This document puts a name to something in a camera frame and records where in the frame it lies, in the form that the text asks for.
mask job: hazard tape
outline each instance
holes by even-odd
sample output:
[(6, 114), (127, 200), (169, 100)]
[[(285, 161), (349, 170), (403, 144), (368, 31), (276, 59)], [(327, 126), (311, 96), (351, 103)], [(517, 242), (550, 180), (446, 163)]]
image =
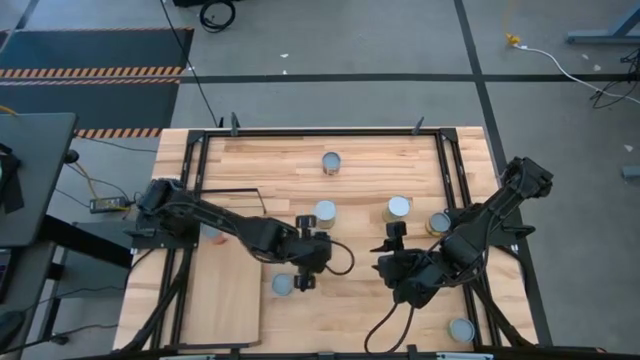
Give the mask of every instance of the hazard tape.
[(57, 77), (118, 77), (118, 76), (176, 76), (184, 71), (181, 66), (140, 66), (108, 68), (63, 69), (0, 69), (0, 78), (57, 78)]
[[(21, 29), (16, 30), (17, 32), (68, 32), (68, 31), (161, 31), (161, 30), (171, 30), (168, 27), (148, 27), (148, 28), (63, 28), (63, 29)], [(192, 27), (179, 27), (175, 28), (175, 30), (180, 31), (193, 31)]]
[(162, 133), (161, 128), (80, 129), (75, 137), (85, 139), (152, 138)]
[(109, 79), (109, 80), (58, 80), (58, 81), (0, 81), (0, 86), (28, 85), (112, 85), (112, 84), (180, 84), (179, 79)]

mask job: power cable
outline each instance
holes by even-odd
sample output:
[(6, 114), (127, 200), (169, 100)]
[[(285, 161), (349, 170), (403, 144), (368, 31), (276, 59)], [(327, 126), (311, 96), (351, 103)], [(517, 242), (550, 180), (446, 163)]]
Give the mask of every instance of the power cable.
[(138, 265), (142, 260), (144, 260), (144, 258), (146, 258), (147, 256), (149, 256), (149, 254), (151, 254), (155, 249), (149, 249), (149, 251), (147, 251), (146, 253), (144, 253), (144, 255), (140, 256), (138, 258), (138, 260), (136, 260), (133, 265), (131, 265), (131, 271), (133, 271), (133, 269), (136, 267), (136, 265)]
[(124, 198), (125, 198), (125, 199), (127, 199), (127, 201), (130, 201), (130, 200), (129, 200), (129, 196), (127, 195), (127, 193), (126, 193), (124, 190), (122, 190), (122, 188), (121, 188), (121, 187), (119, 187), (119, 186), (117, 186), (117, 185), (115, 185), (115, 184), (112, 184), (112, 183), (110, 183), (110, 182), (108, 182), (108, 181), (104, 181), (104, 180), (100, 180), (100, 179), (96, 179), (96, 178), (92, 178), (92, 177), (87, 177), (87, 176), (85, 176), (86, 171), (83, 173), (83, 172), (79, 171), (78, 169), (74, 168), (73, 166), (71, 166), (71, 165), (69, 165), (69, 164), (65, 164), (65, 165), (67, 165), (67, 167), (68, 167), (69, 169), (71, 169), (71, 170), (75, 171), (78, 175), (82, 176), (83, 178), (85, 178), (85, 179), (87, 179), (87, 180), (89, 180), (89, 181), (93, 181), (93, 182), (97, 182), (97, 183), (101, 183), (101, 184), (105, 184), (105, 185), (111, 186), (112, 188), (114, 188), (114, 189), (116, 189), (116, 190), (120, 191), (120, 193), (122, 194), (122, 196), (124, 196)]
[[(391, 307), (391, 310), (389, 310), (387, 315), (385, 315), (385, 317), (382, 318), (382, 320), (380, 320), (380, 322), (377, 323), (376, 326), (374, 326), (371, 329), (371, 331), (369, 331), (367, 336), (364, 338), (364, 351), (366, 351), (366, 353), (368, 355), (374, 355), (374, 353), (369, 351), (369, 340), (371, 340), (371, 337), (373, 336), (373, 334), (375, 334), (375, 332), (378, 331), (378, 329), (382, 325), (384, 325), (384, 323), (386, 323), (387, 320), (389, 320), (389, 318), (391, 318), (391, 315), (393, 315), (393, 313), (396, 312), (397, 308), (398, 308), (398, 303), (394, 303), (393, 307)], [(398, 342), (396, 342), (395, 345), (393, 345), (391, 348), (389, 348), (389, 350), (383, 351), (383, 352), (378, 353), (378, 354), (388, 354), (388, 353), (392, 353), (392, 352), (398, 350), (400, 345), (402, 345), (402, 342), (404, 341), (404, 339), (407, 337), (407, 334), (409, 333), (409, 328), (411, 328), (411, 321), (413, 320), (413, 312), (415, 311), (415, 309), (416, 308), (414, 308), (412, 306), (411, 309), (409, 310), (409, 317), (407, 318), (407, 324), (404, 326), (404, 330), (402, 331), (402, 335), (400, 335), (400, 338), (398, 339)]]
[(104, 291), (104, 290), (119, 290), (119, 291), (122, 291), (124, 289), (120, 288), (120, 287), (117, 287), (117, 286), (103, 286), (103, 287), (95, 288), (95, 289), (80, 288), (80, 289), (76, 289), (76, 290), (68, 291), (66, 293), (62, 293), (62, 294), (59, 294), (59, 295), (52, 296), (52, 297), (47, 298), (45, 300), (38, 301), (38, 302), (34, 303), (33, 305), (31, 305), (31, 306), (29, 306), (29, 307), (27, 307), (27, 308), (25, 308), (23, 310), (20, 310), (20, 312), (27, 312), (27, 311), (33, 309), (34, 307), (37, 307), (38, 305), (42, 305), (42, 304), (44, 304), (46, 302), (49, 302), (49, 301), (51, 301), (51, 300), (53, 300), (55, 298), (63, 298), (65, 296), (72, 295), (72, 294), (75, 294), (75, 293), (79, 293), (81, 291), (99, 292), (99, 291)]
[(36, 340), (30, 343), (26, 343), (24, 345), (20, 345), (20, 346), (16, 346), (16, 347), (12, 347), (10, 349), (4, 350), (2, 352), (0, 352), (0, 355), (4, 355), (4, 354), (8, 354), (14, 351), (19, 351), (19, 350), (24, 350), (26, 348), (30, 348), (36, 345), (40, 345), (42, 343), (46, 343), (51, 341), (51, 339), (56, 338), (56, 337), (63, 337), (63, 336), (69, 336), (75, 333), (78, 333), (80, 331), (83, 330), (87, 330), (87, 329), (112, 329), (114, 327), (117, 327), (118, 324), (113, 324), (113, 325), (101, 325), (101, 324), (94, 324), (94, 325), (85, 325), (85, 326), (81, 326), (79, 328), (73, 329), (73, 330), (68, 330), (68, 331), (63, 331), (60, 333), (56, 333), (54, 336), (50, 337), (50, 338), (45, 338), (45, 339), (41, 339), (41, 340)]
[[(211, 16), (211, 20), (207, 18), (207, 10), (213, 5), (223, 4), (227, 6), (231, 10), (231, 15), (229, 15), (229, 20), (225, 21), (223, 24), (216, 24), (213, 22), (214, 16)], [(236, 19), (236, 7), (233, 5), (231, 0), (209, 0), (204, 5), (202, 5), (202, 9), (200, 10), (200, 24), (204, 31), (212, 34), (216, 34), (226, 29), (233, 23)]]
[(629, 69), (627, 70), (627, 79), (624, 81), (611, 81), (602, 90), (607, 91), (623, 82), (630, 84), (633, 81), (633, 85), (631, 86), (629, 91), (627, 91), (624, 95), (622, 95), (623, 97), (610, 101), (605, 105), (598, 105), (598, 102), (600, 102), (600, 100), (602, 99), (603, 93), (601, 91), (597, 91), (595, 94), (593, 94), (593, 96), (591, 96), (591, 98), (589, 98), (589, 100), (594, 100), (593, 102), (594, 109), (602, 109), (620, 102), (629, 94), (631, 94), (638, 86), (638, 79), (640, 77), (640, 49), (636, 49), (632, 51), (630, 54), (628, 54), (627, 56), (622, 57), (620, 59), (620, 62), (623, 64), (629, 64)]
[(213, 110), (211, 109), (211, 105), (209, 105), (209, 100), (207, 100), (207, 96), (204, 94), (204, 90), (202, 90), (202, 84), (200, 84), (200, 79), (198, 78), (198, 74), (196, 74), (196, 69), (191, 64), (191, 60), (189, 60), (189, 54), (187, 54), (187, 51), (185, 50), (184, 46), (182, 46), (182, 42), (180, 42), (180, 37), (178, 36), (176, 29), (173, 27), (173, 23), (171, 22), (171, 18), (169, 17), (169, 13), (167, 12), (167, 7), (164, 5), (164, 1), (162, 0), (158, 0), (158, 1), (160, 1), (160, 5), (162, 5), (162, 11), (164, 12), (164, 16), (167, 18), (167, 22), (169, 23), (169, 26), (171, 27), (171, 32), (173, 33), (173, 37), (176, 39), (176, 42), (178, 43), (178, 46), (182, 51), (182, 55), (187, 61), (187, 65), (189, 65), (189, 67), (191, 68), (191, 72), (193, 73), (193, 77), (196, 80), (196, 84), (198, 84), (200, 95), (202, 95), (202, 99), (204, 100), (204, 103), (207, 105), (207, 110), (209, 110), (209, 114), (211, 114), (211, 119), (213, 120), (213, 124), (215, 125), (215, 127), (218, 127), (218, 120), (216, 119), (216, 115), (213, 113)]
[(330, 243), (332, 243), (333, 245), (336, 245), (336, 246), (339, 246), (339, 247), (345, 249), (347, 251), (347, 253), (349, 253), (349, 257), (351, 258), (351, 263), (350, 263), (349, 267), (347, 268), (347, 270), (345, 270), (345, 271), (335, 271), (328, 264), (325, 265), (325, 267), (333, 275), (336, 275), (336, 276), (347, 275), (356, 266), (356, 257), (355, 257), (355, 255), (353, 255), (353, 251), (351, 251), (351, 249), (349, 249), (349, 247), (347, 247), (347, 245), (345, 245), (345, 244), (343, 244), (341, 242), (338, 242), (338, 241), (335, 241), (335, 240), (328, 240), (328, 241)]
[(55, 191), (57, 191), (57, 192), (59, 192), (60, 194), (62, 194), (62, 195), (64, 195), (64, 196), (68, 197), (69, 199), (71, 199), (71, 200), (73, 200), (73, 201), (77, 202), (77, 203), (78, 203), (78, 204), (80, 204), (81, 206), (84, 206), (84, 207), (86, 207), (87, 209), (89, 208), (89, 205), (87, 205), (87, 204), (83, 203), (82, 201), (80, 201), (80, 200), (78, 200), (78, 199), (74, 198), (73, 196), (71, 196), (71, 195), (67, 194), (66, 192), (64, 192), (64, 191), (62, 191), (62, 190), (60, 190), (60, 189), (58, 189), (58, 188), (56, 188), (56, 189), (55, 189)]
[(525, 45), (519, 45), (519, 44), (513, 44), (513, 47), (516, 48), (516, 49), (519, 49), (519, 50), (535, 52), (535, 53), (542, 54), (542, 55), (548, 57), (549, 59), (551, 59), (553, 61), (553, 63), (558, 68), (558, 70), (560, 70), (560, 72), (562, 72), (562, 74), (564, 74), (564, 76), (568, 77), (569, 79), (571, 79), (571, 80), (573, 80), (573, 81), (575, 81), (575, 82), (577, 82), (579, 84), (582, 84), (582, 85), (584, 85), (584, 86), (596, 91), (596, 93), (601, 93), (601, 94), (604, 94), (604, 95), (607, 95), (607, 96), (610, 96), (610, 97), (618, 98), (619, 100), (626, 99), (626, 100), (629, 100), (629, 101), (633, 101), (636, 104), (640, 104), (640, 100), (634, 99), (634, 98), (632, 98), (630, 96), (627, 96), (627, 95), (619, 95), (619, 94), (610, 93), (610, 92), (606, 91), (606, 89), (600, 89), (600, 88), (598, 88), (596, 86), (593, 86), (593, 85), (589, 84), (588, 82), (582, 81), (582, 80), (570, 75), (564, 68), (562, 68), (562, 66), (560, 65), (558, 60), (556, 60), (556, 58), (553, 57), (553, 55), (549, 54), (546, 51), (529, 48), (529, 47), (527, 47)]

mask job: concrete floor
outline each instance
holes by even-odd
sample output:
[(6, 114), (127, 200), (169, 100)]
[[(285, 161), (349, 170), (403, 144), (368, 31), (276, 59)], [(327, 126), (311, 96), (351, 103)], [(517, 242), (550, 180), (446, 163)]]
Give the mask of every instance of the concrete floor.
[[(0, 0), (0, 28), (18, 22), (27, 0)], [(606, 28), (636, 3), (618, 0), (464, 0), (485, 74), (557, 74), (547, 59), (504, 46), (506, 29), (531, 47), (553, 53), (575, 73), (622, 73), (628, 46), (568, 46), (570, 30)], [(200, 30), (197, 9), (168, 5), (175, 26), (196, 30), (191, 58), (200, 76), (353, 73), (469, 74), (462, 32), (449, 0), (246, 0), (221, 34)], [(503, 14), (511, 15), (505, 21)], [(32, 29), (166, 26), (157, 0), (40, 0)], [(625, 183), (620, 167), (640, 164), (640, 107), (622, 102), (592, 110), (592, 92), (574, 83), (487, 85), (507, 158), (530, 156), (555, 175), (550, 197), (523, 207), (538, 231), (530, 247), (553, 341), (640, 353), (640, 188)], [(333, 82), (207, 84), (218, 116), (238, 114), (243, 126), (485, 125), (473, 83)], [(640, 98), (640, 91), (635, 92)], [(172, 126), (211, 126), (195, 85), (180, 86)], [(153, 148), (155, 139), (120, 144)], [(625, 145), (634, 147), (627, 151)], [(129, 194), (148, 182), (153, 155), (74, 140), (81, 161), (97, 178)], [(89, 200), (84, 182), (63, 171), (58, 187)], [(100, 188), (106, 194), (112, 190)], [(49, 212), (67, 221), (100, 221), (54, 195)], [(65, 300), (58, 330), (117, 322), (118, 297)], [(114, 331), (92, 330), (60, 347), (45, 344), (25, 359), (105, 353)]]

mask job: wooden tabletop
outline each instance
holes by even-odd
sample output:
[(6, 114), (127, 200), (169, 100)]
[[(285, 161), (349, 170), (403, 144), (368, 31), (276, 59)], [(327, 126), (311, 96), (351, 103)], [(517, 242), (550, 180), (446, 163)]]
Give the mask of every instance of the wooden tabletop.
[[(473, 201), (482, 202), (497, 190), (497, 177), (481, 127), (457, 128), (462, 158)], [(179, 177), (186, 129), (165, 129), (153, 177)], [(445, 147), (451, 173), (453, 155)], [(342, 157), (340, 173), (328, 177), (321, 158), (327, 151)], [(192, 174), (198, 157), (194, 156)], [(453, 177), (457, 204), (460, 191)], [(437, 239), (425, 230), (428, 217), (446, 207), (444, 188), (433, 137), (427, 136), (309, 136), (214, 138), (209, 145), (205, 189), (256, 187), (264, 198), (267, 216), (293, 223), (296, 215), (311, 213), (320, 200), (337, 206), (332, 238), (355, 253), (356, 266), (346, 276), (328, 272), (317, 276), (317, 288), (288, 296), (271, 290), (275, 274), (295, 274), (291, 265), (260, 264), (250, 258), (236, 239), (213, 245), (201, 241), (195, 252), (187, 292), (182, 343), (256, 343), (241, 352), (308, 353), (363, 352), (369, 330), (391, 308), (391, 290), (371, 269), (380, 254), (369, 250), (386, 237), (382, 212), (391, 196), (410, 199), (404, 219), (407, 248), (426, 248)], [(203, 199), (243, 215), (260, 215), (255, 194), (207, 194)], [(156, 250), (129, 277), (114, 348), (124, 346), (156, 305), (166, 252)], [(348, 266), (342, 249), (333, 247), (329, 265), (337, 271)], [(518, 264), (492, 250), (488, 277), (493, 297), (507, 318), (529, 341), (535, 331)], [(483, 340), (488, 341), (484, 311), (478, 306)], [(163, 343), (168, 343), (173, 305), (165, 319)], [(372, 351), (382, 351), (399, 338), (409, 312), (402, 304), (372, 337)], [(442, 289), (424, 308), (416, 310), (404, 344), (419, 351), (471, 350), (455, 342), (447, 329), (451, 320), (466, 317), (460, 287)]]

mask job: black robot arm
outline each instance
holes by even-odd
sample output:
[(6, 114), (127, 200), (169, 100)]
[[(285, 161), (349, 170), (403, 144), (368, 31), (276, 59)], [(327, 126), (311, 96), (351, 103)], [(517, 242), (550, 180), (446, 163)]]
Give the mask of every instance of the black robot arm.
[(525, 199), (547, 196), (552, 177), (532, 160), (515, 158), (503, 175), (504, 186), (486, 202), (462, 211), (450, 209), (451, 230), (431, 249), (399, 250), (378, 258), (374, 269), (393, 289), (394, 302), (422, 308), (439, 288), (476, 279), (486, 266), (483, 254), (491, 237), (533, 232), (532, 227), (506, 227), (504, 221)]
[(266, 263), (291, 262), (300, 276), (296, 287), (313, 288), (314, 273), (321, 273), (331, 259), (331, 239), (324, 232), (311, 233), (314, 216), (299, 216), (301, 232), (274, 218), (242, 216), (196, 198), (175, 179), (153, 180), (138, 203), (138, 223), (180, 239), (200, 231), (205, 224), (236, 236), (247, 251)]

